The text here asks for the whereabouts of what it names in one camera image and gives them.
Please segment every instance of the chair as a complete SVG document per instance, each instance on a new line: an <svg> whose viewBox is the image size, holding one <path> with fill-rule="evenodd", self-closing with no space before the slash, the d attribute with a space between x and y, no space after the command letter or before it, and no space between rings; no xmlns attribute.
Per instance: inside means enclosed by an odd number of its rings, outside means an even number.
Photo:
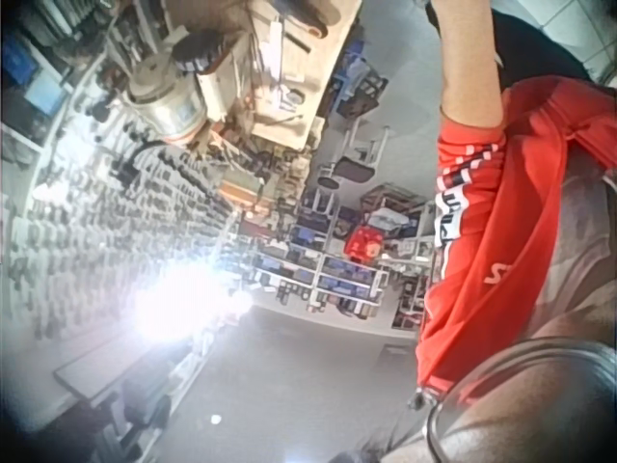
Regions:
<svg viewBox="0 0 617 463"><path fill-rule="evenodd" d="M342 148L333 162L320 166L319 186L329 190L337 190L340 181L347 179L354 183L367 183L375 177L386 143L389 137L389 127L385 126L381 139L370 142L356 140L361 119L356 119L352 127L345 132Z"/></svg>

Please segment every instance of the person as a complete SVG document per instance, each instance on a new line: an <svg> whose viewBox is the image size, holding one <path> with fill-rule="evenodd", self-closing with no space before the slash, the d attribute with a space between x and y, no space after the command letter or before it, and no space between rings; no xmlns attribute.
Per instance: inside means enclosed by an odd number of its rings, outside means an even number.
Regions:
<svg viewBox="0 0 617 463"><path fill-rule="evenodd" d="M490 0L433 7L439 272L414 401L428 416L331 463L615 461L617 95L559 66L504 86Z"/></svg>

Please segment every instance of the red jersey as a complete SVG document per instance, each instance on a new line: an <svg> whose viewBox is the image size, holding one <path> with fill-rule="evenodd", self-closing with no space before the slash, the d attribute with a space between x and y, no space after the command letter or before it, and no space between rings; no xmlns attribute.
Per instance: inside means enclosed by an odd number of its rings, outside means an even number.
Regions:
<svg viewBox="0 0 617 463"><path fill-rule="evenodd" d="M418 382L447 391L513 344L531 317L557 237L568 143L617 166L617 102L592 85L538 77L503 95L493 129L443 118L436 245Z"/></svg>

